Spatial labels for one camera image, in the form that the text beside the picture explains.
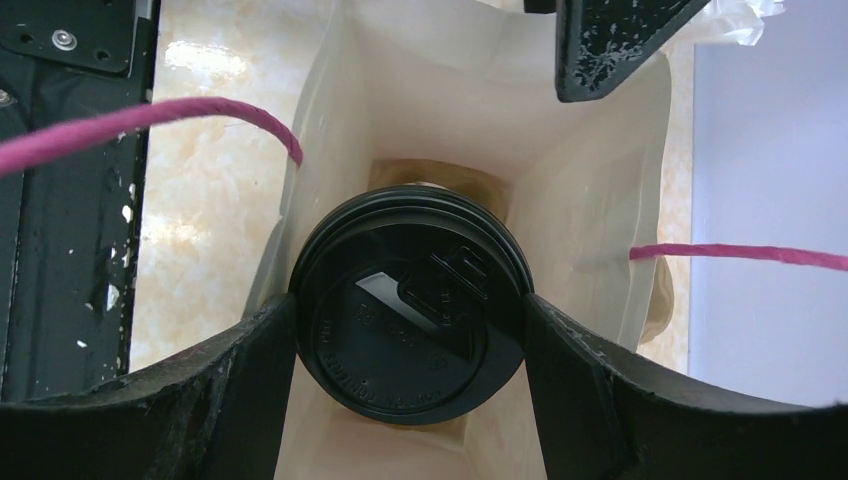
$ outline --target marble surface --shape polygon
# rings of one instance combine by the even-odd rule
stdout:
[[[227,96],[291,124],[320,41],[329,0],[163,2],[154,101]],[[497,0],[490,3],[499,4]],[[689,242],[693,48],[665,49],[672,68],[671,122],[663,164],[660,241]],[[284,148],[231,119],[154,128],[130,366],[138,370],[233,325],[263,247],[279,219]],[[643,355],[685,372],[689,263],[670,259],[670,326]]]

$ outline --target white paper bag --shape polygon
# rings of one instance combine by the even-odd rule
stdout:
[[[282,221],[248,310],[283,292],[306,237],[366,191],[372,163],[427,159],[510,187],[506,225],[537,293],[636,348],[656,242],[671,79],[662,54],[608,98],[561,104],[555,17],[476,0],[349,0],[331,16],[298,104],[305,152],[290,168]],[[298,365],[277,478],[544,478],[526,373],[465,417],[423,428],[347,411]]]

